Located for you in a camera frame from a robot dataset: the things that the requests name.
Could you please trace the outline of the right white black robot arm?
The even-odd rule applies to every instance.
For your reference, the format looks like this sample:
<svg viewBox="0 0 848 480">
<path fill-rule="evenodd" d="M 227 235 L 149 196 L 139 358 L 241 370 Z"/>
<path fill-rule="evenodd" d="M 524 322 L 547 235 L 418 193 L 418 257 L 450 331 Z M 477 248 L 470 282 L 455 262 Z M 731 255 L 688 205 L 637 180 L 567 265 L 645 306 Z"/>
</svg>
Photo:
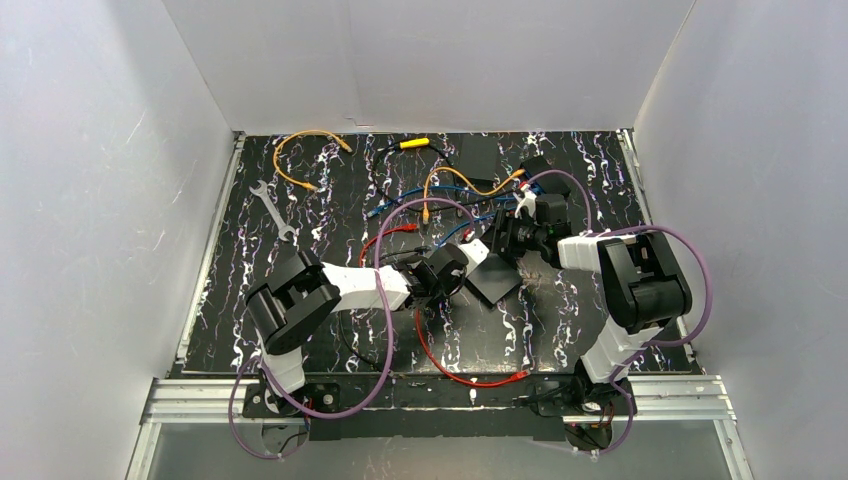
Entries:
<svg viewBox="0 0 848 480">
<path fill-rule="evenodd" d="M 482 242 L 509 264 L 533 251 L 553 268 L 600 277 L 608 318 L 575 373 L 587 384 L 603 384 L 623 379 L 632 356 L 691 310 L 691 289 L 668 240 L 671 234 L 652 226 L 577 234 L 566 195 L 526 191 L 515 208 L 497 211 Z"/>
</svg>

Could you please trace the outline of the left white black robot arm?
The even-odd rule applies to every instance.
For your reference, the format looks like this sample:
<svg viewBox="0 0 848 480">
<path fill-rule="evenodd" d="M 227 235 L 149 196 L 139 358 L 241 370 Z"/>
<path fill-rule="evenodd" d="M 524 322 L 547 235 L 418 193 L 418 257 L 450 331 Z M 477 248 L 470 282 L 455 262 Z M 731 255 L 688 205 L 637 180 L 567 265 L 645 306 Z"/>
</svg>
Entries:
<svg viewBox="0 0 848 480">
<path fill-rule="evenodd" d="M 331 315 L 388 306 L 392 312 L 437 305 L 462 287 L 482 262 L 448 244 L 421 260 L 378 269 L 321 262 L 297 253 L 248 291 L 245 306 L 260 337 L 261 362 L 277 382 L 272 391 L 305 385 L 302 346 Z"/>
</svg>

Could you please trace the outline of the black pad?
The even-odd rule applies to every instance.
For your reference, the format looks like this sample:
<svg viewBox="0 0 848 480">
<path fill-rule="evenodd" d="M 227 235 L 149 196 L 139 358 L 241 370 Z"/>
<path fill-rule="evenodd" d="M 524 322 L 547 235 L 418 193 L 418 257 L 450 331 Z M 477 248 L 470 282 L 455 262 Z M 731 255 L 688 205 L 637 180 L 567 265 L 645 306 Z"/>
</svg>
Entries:
<svg viewBox="0 0 848 480">
<path fill-rule="evenodd" d="M 465 286 L 485 305 L 496 304 L 517 290 L 523 278 L 517 269 L 497 254 L 489 253 L 466 276 Z"/>
</svg>

